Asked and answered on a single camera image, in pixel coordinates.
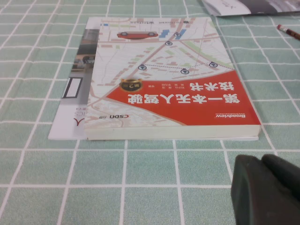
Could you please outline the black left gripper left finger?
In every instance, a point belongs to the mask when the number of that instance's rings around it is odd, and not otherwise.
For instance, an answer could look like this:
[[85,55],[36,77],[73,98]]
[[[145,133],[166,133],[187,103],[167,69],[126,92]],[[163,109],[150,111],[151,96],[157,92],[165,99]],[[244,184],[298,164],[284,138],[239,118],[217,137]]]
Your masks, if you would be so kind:
[[231,198],[238,225],[298,225],[300,199],[295,198],[258,159],[235,159]]

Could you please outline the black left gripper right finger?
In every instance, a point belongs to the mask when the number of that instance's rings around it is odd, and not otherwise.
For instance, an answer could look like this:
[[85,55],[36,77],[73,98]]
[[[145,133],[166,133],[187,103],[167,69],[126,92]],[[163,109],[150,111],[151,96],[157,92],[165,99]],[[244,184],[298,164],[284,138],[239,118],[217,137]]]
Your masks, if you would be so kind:
[[300,168],[296,165],[272,154],[265,154],[262,162],[274,176],[288,188],[292,195],[300,198]]

